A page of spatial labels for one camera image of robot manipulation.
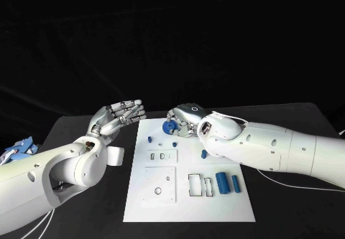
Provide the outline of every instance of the robotic arm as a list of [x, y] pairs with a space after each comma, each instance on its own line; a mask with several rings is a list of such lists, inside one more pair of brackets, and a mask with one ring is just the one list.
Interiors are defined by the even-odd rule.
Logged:
[[[260, 170], [310, 175], [345, 188], [345, 140], [247, 122], [218, 112], [189, 123], [189, 119], [199, 117], [192, 108], [203, 111], [198, 105], [185, 104], [169, 111], [169, 116], [174, 112], [174, 118], [195, 129], [189, 133], [199, 137], [213, 157], [226, 157]], [[185, 125], [176, 124], [167, 133], [179, 135]]]
[[[124, 149], [107, 147], [120, 128], [146, 119], [141, 100], [95, 113], [73, 143], [0, 166], [0, 235], [23, 227], [101, 180], [107, 165], [122, 163]], [[53, 190], [50, 177], [68, 183]]]

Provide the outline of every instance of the robotic hand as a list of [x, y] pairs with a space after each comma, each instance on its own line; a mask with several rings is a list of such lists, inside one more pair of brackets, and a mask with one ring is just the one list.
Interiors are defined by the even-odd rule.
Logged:
[[[187, 136], [196, 134], [213, 157], [226, 157], [260, 170], [306, 174], [345, 188], [345, 140], [248, 122], [218, 112], [209, 115], [199, 112], [205, 111], [195, 104], [172, 109], [163, 124], [164, 132], [182, 137], [186, 131]], [[182, 128], [174, 129], [172, 125], [173, 130], [167, 131], [173, 115]]]
[[[73, 143], [0, 166], [0, 235], [23, 227], [94, 186], [124, 149], [107, 147], [120, 128], [146, 119], [141, 100], [102, 107]], [[50, 177], [68, 183], [52, 189]]]

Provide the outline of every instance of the black table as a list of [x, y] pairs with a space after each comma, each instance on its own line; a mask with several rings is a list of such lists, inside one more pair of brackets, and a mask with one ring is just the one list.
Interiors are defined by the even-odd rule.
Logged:
[[[275, 124], [301, 133], [338, 137], [316, 105], [310, 103], [211, 110], [252, 122]], [[166, 112], [150, 112], [147, 116], [163, 118]], [[81, 137], [89, 119], [91, 116], [59, 118], [42, 150], [69, 144]], [[241, 169], [255, 223], [124, 223], [137, 127], [138, 123], [127, 126], [111, 143], [111, 146], [125, 149], [122, 166], [108, 166], [97, 186], [56, 209], [43, 239], [345, 238], [345, 193], [286, 187], [244, 165]], [[339, 189], [304, 175], [274, 172], [265, 172], [265, 175], [286, 184]], [[20, 238], [39, 221], [0, 238]], [[43, 226], [29, 238], [37, 238], [42, 230]]]

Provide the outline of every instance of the rectangular hole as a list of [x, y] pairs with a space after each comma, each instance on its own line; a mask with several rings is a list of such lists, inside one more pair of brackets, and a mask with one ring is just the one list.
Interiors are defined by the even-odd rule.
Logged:
[[211, 178], [203, 178], [205, 181], [205, 190], [206, 190], [206, 196], [212, 197], [212, 185], [211, 185]]
[[199, 174], [189, 174], [189, 196], [202, 196]]

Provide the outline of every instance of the blue cylinder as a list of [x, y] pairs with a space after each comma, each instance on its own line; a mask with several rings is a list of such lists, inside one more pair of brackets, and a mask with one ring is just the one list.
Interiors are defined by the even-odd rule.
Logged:
[[237, 181], [237, 176], [232, 175], [231, 178], [232, 178], [232, 183], [234, 183], [235, 193], [239, 193], [241, 190], [239, 190], [239, 185], [238, 185], [238, 181]]
[[203, 151], [200, 152], [200, 157], [206, 158], [206, 150], [203, 149]]
[[215, 174], [218, 189], [221, 194], [229, 193], [228, 180], [224, 172]]

